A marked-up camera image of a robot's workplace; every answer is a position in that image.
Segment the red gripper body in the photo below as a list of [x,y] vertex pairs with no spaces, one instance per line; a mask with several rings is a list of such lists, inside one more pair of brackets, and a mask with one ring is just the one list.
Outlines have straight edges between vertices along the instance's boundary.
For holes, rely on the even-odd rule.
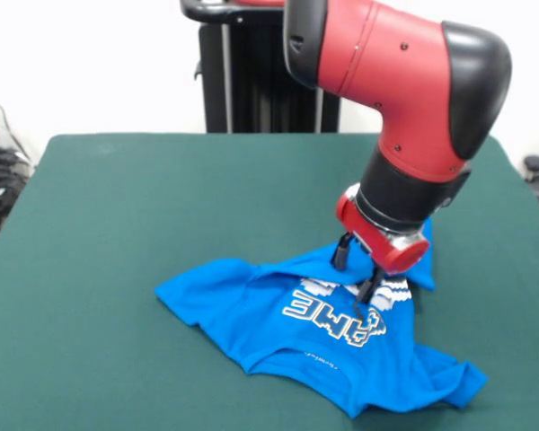
[[346,231],[365,248],[372,261],[386,274],[404,273],[416,265],[429,250],[430,243],[421,231],[389,233],[366,220],[358,211],[356,191],[345,191],[336,206],[336,216]]

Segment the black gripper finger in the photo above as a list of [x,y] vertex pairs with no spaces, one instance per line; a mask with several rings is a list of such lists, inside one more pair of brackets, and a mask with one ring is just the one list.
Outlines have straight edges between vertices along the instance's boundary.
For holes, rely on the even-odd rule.
[[383,280],[384,270],[381,267],[374,267],[372,277],[358,286],[357,301],[369,302]]
[[350,232],[345,232],[339,239],[335,251],[331,257],[331,265],[337,271],[345,271],[349,258],[350,246],[354,236]]

